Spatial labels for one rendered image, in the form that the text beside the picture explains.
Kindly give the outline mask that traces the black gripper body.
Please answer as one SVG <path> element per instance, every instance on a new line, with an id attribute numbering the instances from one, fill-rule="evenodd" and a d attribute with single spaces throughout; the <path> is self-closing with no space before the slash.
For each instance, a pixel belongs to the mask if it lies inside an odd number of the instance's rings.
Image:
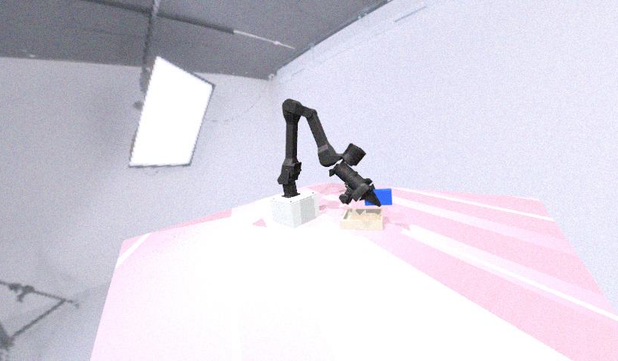
<path id="1" fill-rule="evenodd" d="M 373 182 L 370 178 L 364 179 L 357 171 L 352 170 L 344 179 L 345 185 L 353 189 L 352 200 L 357 202 L 362 198 L 370 188 L 370 184 Z"/>

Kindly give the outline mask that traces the beige shallow tray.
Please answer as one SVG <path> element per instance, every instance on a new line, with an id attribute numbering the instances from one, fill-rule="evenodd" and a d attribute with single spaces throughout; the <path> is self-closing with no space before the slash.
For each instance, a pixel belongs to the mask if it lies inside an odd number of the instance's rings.
<path id="1" fill-rule="evenodd" d="M 347 208 L 341 218 L 341 228 L 383 230 L 382 208 Z"/>

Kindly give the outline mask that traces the blue square cup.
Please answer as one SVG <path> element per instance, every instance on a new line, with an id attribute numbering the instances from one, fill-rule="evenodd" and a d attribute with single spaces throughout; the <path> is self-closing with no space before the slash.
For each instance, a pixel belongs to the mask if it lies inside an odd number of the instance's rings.
<path id="1" fill-rule="evenodd" d="M 373 190 L 379 198 L 382 205 L 392 205 L 392 189 Z M 365 201 L 365 205 L 374 205 L 371 202 Z"/>

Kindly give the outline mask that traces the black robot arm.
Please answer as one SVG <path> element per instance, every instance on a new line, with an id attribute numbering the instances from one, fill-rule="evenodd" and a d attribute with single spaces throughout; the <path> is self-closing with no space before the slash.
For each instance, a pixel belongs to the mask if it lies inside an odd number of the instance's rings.
<path id="1" fill-rule="evenodd" d="M 308 108 L 294 99 L 286 99 L 282 104 L 282 109 L 286 120 L 286 152 L 285 160 L 281 167 L 281 174 L 277 179 L 278 184 L 283 185 L 284 195 L 281 197 L 292 198 L 301 195 L 301 193 L 297 192 L 295 184 L 301 171 L 301 162 L 297 159 L 298 122 L 300 117 L 306 117 L 307 119 L 317 143 L 317 154 L 322 166 L 330 167 L 343 159 L 340 164 L 337 163 L 333 169 L 329 169 L 329 177 L 336 174 L 344 181 L 353 170 L 350 166 L 356 166 L 366 155 L 363 149 L 352 143 L 347 146 L 343 153 L 337 153 L 329 143 L 315 109 Z M 354 191 L 349 186 L 345 185 L 345 187 L 347 190 L 344 194 L 340 194 L 339 199 L 343 205 L 349 205 Z"/>

